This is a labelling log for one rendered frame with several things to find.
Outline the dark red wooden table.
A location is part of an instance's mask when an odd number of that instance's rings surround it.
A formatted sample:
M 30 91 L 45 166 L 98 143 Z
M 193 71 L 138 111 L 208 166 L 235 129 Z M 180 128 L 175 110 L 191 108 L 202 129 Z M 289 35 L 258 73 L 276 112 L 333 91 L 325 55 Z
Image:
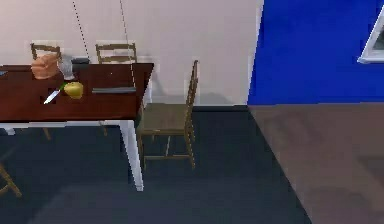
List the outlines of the dark red wooden table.
M 134 121 L 138 117 L 154 65 L 134 63 L 136 92 L 92 93 L 93 88 L 133 87 L 129 64 L 90 64 L 77 73 L 83 96 L 72 99 L 64 93 L 43 104 L 62 83 L 60 75 L 46 80 L 33 77 L 26 65 L 8 65 L 0 76 L 0 128 L 10 135 L 16 128 L 117 125 L 125 145 L 134 183 L 144 189 Z

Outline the yellow apple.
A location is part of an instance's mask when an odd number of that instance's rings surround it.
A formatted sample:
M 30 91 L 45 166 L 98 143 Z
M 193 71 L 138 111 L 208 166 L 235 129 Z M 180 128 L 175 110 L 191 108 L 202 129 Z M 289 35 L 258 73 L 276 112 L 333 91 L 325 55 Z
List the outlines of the yellow apple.
M 65 93 L 72 99 L 80 99 L 83 96 L 83 85 L 80 82 L 70 82 L 64 86 Z

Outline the clear glass cup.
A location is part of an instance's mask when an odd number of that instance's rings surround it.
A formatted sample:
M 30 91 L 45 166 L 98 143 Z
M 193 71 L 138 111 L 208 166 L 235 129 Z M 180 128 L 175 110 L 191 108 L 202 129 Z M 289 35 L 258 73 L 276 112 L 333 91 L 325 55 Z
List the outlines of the clear glass cup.
M 73 65 L 70 57 L 62 57 L 61 61 L 58 63 L 58 68 L 65 80 L 74 79 Z

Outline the green handled knife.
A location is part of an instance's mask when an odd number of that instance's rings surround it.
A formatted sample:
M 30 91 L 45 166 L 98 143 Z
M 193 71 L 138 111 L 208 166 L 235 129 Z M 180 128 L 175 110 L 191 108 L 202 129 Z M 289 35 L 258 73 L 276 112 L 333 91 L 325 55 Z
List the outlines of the green handled knife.
M 50 103 L 65 87 L 67 83 L 63 83 L 57 90 L 54 90 L 44 101 L 44 105 Z

